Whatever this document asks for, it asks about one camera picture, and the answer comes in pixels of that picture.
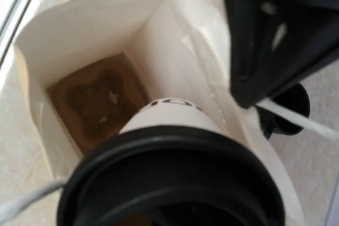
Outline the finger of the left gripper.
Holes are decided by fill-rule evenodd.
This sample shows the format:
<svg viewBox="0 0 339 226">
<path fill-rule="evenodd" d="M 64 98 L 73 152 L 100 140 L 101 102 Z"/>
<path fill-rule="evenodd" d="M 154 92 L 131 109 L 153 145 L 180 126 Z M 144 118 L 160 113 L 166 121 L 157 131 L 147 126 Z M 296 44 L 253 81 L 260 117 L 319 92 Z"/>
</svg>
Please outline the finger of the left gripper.
<svg viewBox="0 0 339 226">
<path fill-rule="evenodd" d="M 230 92 L 245 109 L 338 60 L 338 0 L 224 0 Z"/>
</svg>

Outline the brown paper bag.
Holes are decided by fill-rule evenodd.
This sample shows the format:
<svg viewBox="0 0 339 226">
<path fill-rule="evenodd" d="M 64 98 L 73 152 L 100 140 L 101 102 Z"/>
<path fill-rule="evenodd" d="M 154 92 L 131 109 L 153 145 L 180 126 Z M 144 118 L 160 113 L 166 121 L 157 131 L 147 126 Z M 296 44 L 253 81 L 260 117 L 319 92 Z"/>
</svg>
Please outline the brown paper bag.
<svg viewBox="0 0 339 226">
<path fill-rule="evenodd" d="M 21 23 L 1 62 L 1 164 L 8 167 L 1 173 L 1 225 L 58 225 L 64 187 L 92 150 L 80 151 L 48 88 L 120 53 L 149 103 L 168 97 L 190 101 L 227 138 L 252 152 L 278 188 L 284 225 L 304 225 L 298 194 L 263 135 L 256 108 L 329 139 L 337 140 L 338 133 L 288 113 L 273 97 L 240 107 L 230 92 L 230 46 L 227 13 L 211 0 L 57 0 Z"/>
</svg>

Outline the cardboard cup carrier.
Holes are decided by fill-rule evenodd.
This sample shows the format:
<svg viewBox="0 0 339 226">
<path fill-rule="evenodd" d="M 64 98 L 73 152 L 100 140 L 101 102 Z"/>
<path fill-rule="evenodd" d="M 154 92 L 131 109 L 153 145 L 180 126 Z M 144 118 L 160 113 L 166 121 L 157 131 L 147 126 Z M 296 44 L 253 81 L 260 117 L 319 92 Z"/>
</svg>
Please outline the cardboard cup carrier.
<svg viewBox="0 0 339 226">
<path fill-rule="evenodd" d="M 49 87 L 48 94 L 83 154 L 116 136 L 150 101 L 124 53 L 71 73 Z"/>
</svg>

